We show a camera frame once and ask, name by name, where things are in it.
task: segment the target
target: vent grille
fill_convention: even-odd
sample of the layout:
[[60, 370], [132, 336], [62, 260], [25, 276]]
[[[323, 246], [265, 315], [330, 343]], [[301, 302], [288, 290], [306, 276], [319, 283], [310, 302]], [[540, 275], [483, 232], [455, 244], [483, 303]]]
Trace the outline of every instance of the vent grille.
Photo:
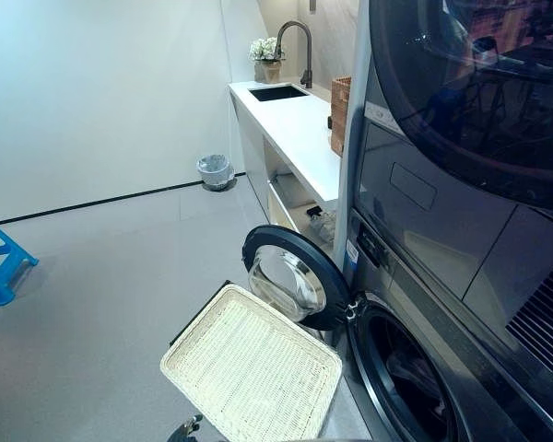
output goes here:
[[553, 271], [506, 325], [553, 372]]

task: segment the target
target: black faucet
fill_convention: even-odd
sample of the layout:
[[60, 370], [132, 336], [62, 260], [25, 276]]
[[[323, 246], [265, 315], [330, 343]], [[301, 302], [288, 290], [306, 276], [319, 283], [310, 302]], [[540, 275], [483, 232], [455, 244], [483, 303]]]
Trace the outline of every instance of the black faucet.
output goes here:
[[312, 88], [312, 79], [313, 79], [313, 72], [312, 72], [312, 33], [310, 32], [310, 29], [307, 27], [306, 24], [301, 23], [300, 21], [290, 20], [287, 23], [285, 23], [283, 26], [280, 27], [278, 30], [278, 35], [276, 36], [276, 46], [275, 46], [275, 53], [274, 58], [275, 60], [280, 60], [280, 57], [282, 55], [281, 50], [281, 39], [283, 38], [283, 32], [287, 28], [290, 28], [291, 26], [299, 26], [301, 29], [305, 31], [305, 35], [307, 36], [307, 69], [303, 71], [303, 76], [301, 77], [301, 84], [305, 86], [306, 89]]

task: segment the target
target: label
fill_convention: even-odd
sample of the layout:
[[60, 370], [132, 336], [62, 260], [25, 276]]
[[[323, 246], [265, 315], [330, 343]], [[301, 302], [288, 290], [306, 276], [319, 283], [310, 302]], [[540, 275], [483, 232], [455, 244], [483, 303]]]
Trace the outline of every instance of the label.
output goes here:
[[350, 242], [350, 239], [347, 239], [347, 256], [353, 264], [356, 265], [356, 263], [359, 262], [359, 251], [354, 247], [354, 244]]
[[368, 118], [372, 122], [376, 122], [387, 129], [391, 129], [397, 134], [406, 136], [406, 134], [404, 134], [404, 132], [399, 128], [399, 125], [395, 121], [395, 118], [391, 112], [383, 106], [367, 101], [365, 104], [365, 118]]

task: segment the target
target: potted plant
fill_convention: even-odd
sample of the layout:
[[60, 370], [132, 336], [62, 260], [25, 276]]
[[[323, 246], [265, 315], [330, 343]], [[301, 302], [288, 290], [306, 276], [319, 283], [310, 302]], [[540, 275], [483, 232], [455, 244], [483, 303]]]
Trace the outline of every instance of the potted plant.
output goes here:
[[280, 60], [275, 59], [277, 38], [258, 39], [250, 45], [250, 60], [254, 63], [254, 80], [277, 83], [280, 75]]

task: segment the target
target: sink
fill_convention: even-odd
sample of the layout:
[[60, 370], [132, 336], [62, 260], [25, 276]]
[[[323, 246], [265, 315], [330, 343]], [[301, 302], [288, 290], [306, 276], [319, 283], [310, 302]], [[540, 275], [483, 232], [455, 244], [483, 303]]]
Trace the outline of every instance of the sink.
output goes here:
[[304, 97], [307, 93], [291, 85], [263, 87], [262, 89], [248, 89], [258, 101], [270, 101], [273, 99], [294, 99], [295, 97]]

